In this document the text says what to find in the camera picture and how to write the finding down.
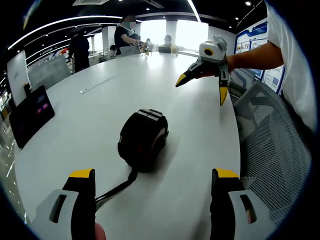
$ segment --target black tape measure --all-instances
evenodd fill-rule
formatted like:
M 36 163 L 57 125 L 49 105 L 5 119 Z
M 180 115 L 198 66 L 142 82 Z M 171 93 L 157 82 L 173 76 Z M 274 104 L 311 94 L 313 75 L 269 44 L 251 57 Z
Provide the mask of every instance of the black tape measure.
M 162 112 L 140 109 L 132 114 L 124 124 L 118 142 L 118 153 L 132 167 L 132 171 L 127 181 L 97 197 L 95 203 L 130 186 L 138 172 L 152 170 L 160 150 L 166 144 L 168 133 L 168 121 Z

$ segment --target black cable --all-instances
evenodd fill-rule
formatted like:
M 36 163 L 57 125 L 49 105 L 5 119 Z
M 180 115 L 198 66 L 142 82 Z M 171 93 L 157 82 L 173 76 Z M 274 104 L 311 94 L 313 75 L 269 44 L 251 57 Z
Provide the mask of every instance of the black cable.
M 105 194 L 98 196 L 95 199 L 95 204 L 97 204 L 98 202 L 104 200 L 104 199 L 108 199 L 113 197 L 114 195 L 116 195 L 117 193 L 121 192 L 122 190 L 126 189 L 127 187 L 129 187 L 136 179 L 137 179 L 137 175 L 138 175 L 138 171 L 132 169 L 129 176 L 128 176 L 128 180 L 121 183 L 120 185 L 116 186 L 114 189 L 111 189 L 110 191 L 106 192 Z

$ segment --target window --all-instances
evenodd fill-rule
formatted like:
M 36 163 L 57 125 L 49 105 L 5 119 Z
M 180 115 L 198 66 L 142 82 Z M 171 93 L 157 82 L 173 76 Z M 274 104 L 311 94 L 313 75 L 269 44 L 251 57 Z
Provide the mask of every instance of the window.
M 198 51 L 200 44 L 208 40 L 208 32 L 207 23 L 178 20 L 175 43 L 177 46 Z
M 101 52 L 104 50 L 104 44 L 102 41 L 102 32 L 94 35 L 94 50 L 96 52 Z
M 153 44 L 164 44 L 166 28 L 166 20 L 151 20 L 142 22 L 140 26 L 141 41 L 146 42 L 147 39 L 150 39 Z

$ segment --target black monitor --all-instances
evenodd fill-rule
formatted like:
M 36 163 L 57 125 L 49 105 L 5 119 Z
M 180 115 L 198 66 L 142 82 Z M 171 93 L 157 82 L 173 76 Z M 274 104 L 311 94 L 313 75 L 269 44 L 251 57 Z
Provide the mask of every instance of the black monitor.
M 55 115 L 45 87 L 40 86 L 27 96 L 14 111 L 9 120 L 19 148 L 27 142 Z
M 159 53 L 170 54 L 171 47 L 170 46 L 159 46 Z

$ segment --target human hand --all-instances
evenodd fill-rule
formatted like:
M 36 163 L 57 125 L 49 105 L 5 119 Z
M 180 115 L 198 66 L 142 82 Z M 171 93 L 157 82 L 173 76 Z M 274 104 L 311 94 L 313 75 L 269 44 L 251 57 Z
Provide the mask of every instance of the human hand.
M 102 226 L 98 223 L 94 223 L 95 240 L 106 240 L 106 233 Z

